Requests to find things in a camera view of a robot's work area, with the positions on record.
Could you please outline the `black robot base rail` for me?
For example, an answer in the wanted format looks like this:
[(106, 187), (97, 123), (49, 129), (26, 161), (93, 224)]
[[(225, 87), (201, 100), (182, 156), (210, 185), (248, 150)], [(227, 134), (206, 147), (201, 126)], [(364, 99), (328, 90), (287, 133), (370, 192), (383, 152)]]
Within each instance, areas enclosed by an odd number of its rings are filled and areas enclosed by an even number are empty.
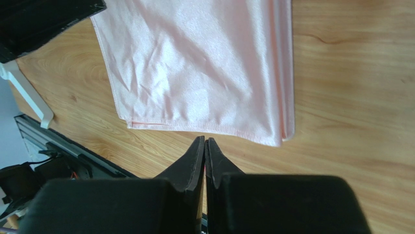
[(61, 158), (80, 179), (137, 178), (61, 133), (42, 128), (28, 115), (17, 116), (15, 121), (33, 162)]

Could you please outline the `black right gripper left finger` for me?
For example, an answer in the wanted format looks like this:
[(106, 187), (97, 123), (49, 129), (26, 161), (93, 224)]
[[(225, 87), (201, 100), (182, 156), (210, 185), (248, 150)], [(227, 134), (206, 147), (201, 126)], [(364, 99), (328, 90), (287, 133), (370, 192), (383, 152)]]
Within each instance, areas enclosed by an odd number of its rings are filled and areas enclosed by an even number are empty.
[(163, 234), (200, 234), (204, 191), (205, 137), (198, 136), (187, 151), (156, 176), (168, 182), (161, 216)]

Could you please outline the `pink cloth napkin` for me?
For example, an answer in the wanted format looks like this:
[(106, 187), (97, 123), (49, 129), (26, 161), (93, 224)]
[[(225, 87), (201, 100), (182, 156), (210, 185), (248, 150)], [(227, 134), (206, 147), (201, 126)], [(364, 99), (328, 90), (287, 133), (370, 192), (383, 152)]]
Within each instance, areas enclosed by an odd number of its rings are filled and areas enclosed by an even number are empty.
[(108, 0), (91, 20), (127, 127), (295, 134), (290, 0)]

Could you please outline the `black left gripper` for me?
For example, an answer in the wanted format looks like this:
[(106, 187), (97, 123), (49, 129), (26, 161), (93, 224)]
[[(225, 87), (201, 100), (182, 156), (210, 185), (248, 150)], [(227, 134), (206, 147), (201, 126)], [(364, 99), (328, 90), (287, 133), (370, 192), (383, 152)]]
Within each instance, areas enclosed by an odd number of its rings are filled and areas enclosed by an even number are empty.
[(39, 49), (68, 28), (105, 9), (103, 0), (2, 0), (1, 63)]

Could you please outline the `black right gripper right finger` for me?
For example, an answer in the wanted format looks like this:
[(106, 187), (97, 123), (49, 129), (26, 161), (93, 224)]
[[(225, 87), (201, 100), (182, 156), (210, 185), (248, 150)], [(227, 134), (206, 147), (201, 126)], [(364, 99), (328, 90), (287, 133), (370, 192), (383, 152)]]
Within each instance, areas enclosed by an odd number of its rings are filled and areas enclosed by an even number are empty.
[(226, 233), (227, 207), (226, 175), (244, 174), (221, 151), (214, 138), (205, 141), (205, 169), (207, 186), (207, 231), (209, 234)]

